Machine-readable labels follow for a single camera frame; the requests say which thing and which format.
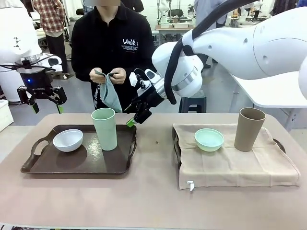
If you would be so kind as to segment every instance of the green bowl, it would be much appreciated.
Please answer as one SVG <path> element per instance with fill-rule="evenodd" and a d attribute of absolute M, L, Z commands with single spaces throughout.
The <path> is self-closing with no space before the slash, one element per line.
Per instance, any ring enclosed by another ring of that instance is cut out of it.
<path fill-rule="evenodd" d="M 201 150 L 214 152 L 224 143 L 224 136 L 214 129 L 203 128 L 195 133 L 195 140 Z"/>

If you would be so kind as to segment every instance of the beige towel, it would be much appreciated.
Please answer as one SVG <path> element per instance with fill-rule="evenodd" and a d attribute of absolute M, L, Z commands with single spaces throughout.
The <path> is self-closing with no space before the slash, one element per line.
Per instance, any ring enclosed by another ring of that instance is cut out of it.
<path fill-rule="evenodd" d="M 199 149 L 194 134 L 201 128 L 213 128 L 224 135 L 223 146 L 213 153 Z M 236 125 L 174 124 L 181 148 L 179 188 L 187 189 L 187 181 L 195 187 L 299 185 L 300 172 L 290 158 L 262 128 L 250 152 L 234 147 Z"/>

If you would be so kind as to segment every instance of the bowl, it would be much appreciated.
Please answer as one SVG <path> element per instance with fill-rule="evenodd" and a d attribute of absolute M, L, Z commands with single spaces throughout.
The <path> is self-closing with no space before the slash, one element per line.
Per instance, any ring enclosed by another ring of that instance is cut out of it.
<path fill-rule="evenodd" d="M 62 152 L 75 151 L 82 145 L 83 132 L 77 129 L 68 129 L 53 138 L 53 145 Z"/>
<path fill-rule="evenodd" d="M 203 128 L 195 133 L 195 140 L 201 150 L 214 152 L 224 143 L 224 136 L 217 130 Z"/>

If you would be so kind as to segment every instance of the black shirt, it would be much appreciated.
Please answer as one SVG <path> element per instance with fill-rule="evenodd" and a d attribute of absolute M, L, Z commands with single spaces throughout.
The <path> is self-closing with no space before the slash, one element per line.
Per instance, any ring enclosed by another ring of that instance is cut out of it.
<path fill-rule="evenodd" d="M 136 12 L 142 12 L 144 10 L 141 0 L 121 0 L 121 2 L 130 10 L 135 10 Z"/>
<path fill-rule="evenodd" d="M 106 106 L 101 102 L 99 85 L 90 80 L 92 69 L 101 68 L 105 74 L 115 68 L 125 69 L 124 84 L 114 85 L 123 110 L 137 96 L 136 89 L 130 85 L 131 72 L 136 68 L 154 69 L 154 41 L 149 23 L 123 4 L 109 26 L 102 21 L 96 7 L 80 18 L 74 26 L 71 45 L 72 68 L 76 78 L 91 83 L 96 109 Z"/>

